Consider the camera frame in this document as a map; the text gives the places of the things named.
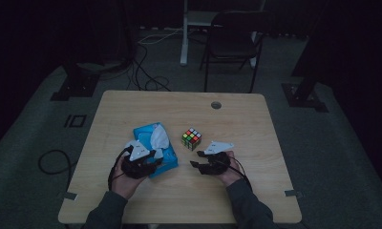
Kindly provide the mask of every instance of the dark sleeve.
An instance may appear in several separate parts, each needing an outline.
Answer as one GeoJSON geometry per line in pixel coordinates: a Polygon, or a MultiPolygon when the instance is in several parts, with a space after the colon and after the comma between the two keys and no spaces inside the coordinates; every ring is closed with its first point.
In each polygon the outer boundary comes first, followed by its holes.
{"type": "Polygon", "coordinates": [[[106,192],[104,198],[87,217],[85,229],[119,229],[123,209],[128,200],[114,192],[106,192]]]}
{"type": "Polygon", "coordinates": [[[239,229],[278,228],[271,210],[257,199],[243,179],[226,187],[226,191],[239,229]]]}

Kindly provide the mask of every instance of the colorful puzzle cube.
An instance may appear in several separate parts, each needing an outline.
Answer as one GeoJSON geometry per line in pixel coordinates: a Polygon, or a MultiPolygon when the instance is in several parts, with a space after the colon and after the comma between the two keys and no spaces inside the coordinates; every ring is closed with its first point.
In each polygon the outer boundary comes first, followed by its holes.
{"type": "Polygon", "coordinates": [[[182,135],[181,142],[185,147],[193,151],[198,145],[200,145],[201,138],[202,135],[200,133],[190,128],[182,135]]]}

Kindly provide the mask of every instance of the person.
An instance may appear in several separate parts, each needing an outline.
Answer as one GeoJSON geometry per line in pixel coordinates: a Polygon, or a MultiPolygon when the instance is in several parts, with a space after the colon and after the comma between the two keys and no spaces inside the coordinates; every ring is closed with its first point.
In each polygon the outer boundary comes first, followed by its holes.
{"type": "MultiPolygon", "coordinates": [[[[230,166],[239,171],[234,153],[232,151],[226,153],[230,157],[230,166]]],[[[115,179],[112,182],[111,191],[106,192],[99,205],[90,212],[84,228],[120,228],[123,211],[128,200],[145,180],[145,177],[133,179],[124,175],[120,169],[122,160],[123,157],[118,161],[114,172],[115,179]]],[[[257,199],[240,174],[228,169],[223,174],[214,177],[225,186],[239,229],[278,228],[273,222],[271,210],[257,199]]]]}

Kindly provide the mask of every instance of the tabletop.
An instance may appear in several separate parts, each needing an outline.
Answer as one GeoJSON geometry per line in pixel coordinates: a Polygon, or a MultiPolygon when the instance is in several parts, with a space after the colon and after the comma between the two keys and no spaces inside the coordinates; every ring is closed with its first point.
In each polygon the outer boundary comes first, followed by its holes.
{"type": "Polygon", "coordinates": [[[233,143],[258,199],[273,212],[274,221],[301,220],[274,126],[260,94],[107,91],[76,165],[69,192],[59,212],[63,223],[83,223],[108,190],[107,177],[117,155],[134,139],[133,129],[160,122],[179,160],[179,167],[145,179],[129,200],[126,223],[234,223],[227,193],[216,178],[201,175],[190,160],[211,141],[233,143]],[[221,104],[220,109],[212,103],[221,104]],[[191,151],[181,144],[189,128],[202,134],[191,151]]]}

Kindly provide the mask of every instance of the black folding chair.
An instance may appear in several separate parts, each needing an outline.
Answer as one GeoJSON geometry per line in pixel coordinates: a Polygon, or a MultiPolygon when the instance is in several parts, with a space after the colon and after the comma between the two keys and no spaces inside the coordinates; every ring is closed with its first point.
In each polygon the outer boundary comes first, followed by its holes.
{"type": "Polygon", "coordinates": [[[251,93],[256,80],[262,52],[263,39],[271,30],[271,14],[268,11],[226,11],[218,13],[211,22],[208,30],[205,51],[200,70],[205,63],[206,92],[208,69],[211,63],[242,63],[256,57],[253,76],[250,84],[251,93]],[[255,39],[251,34],[256,32],[255,39]]]}

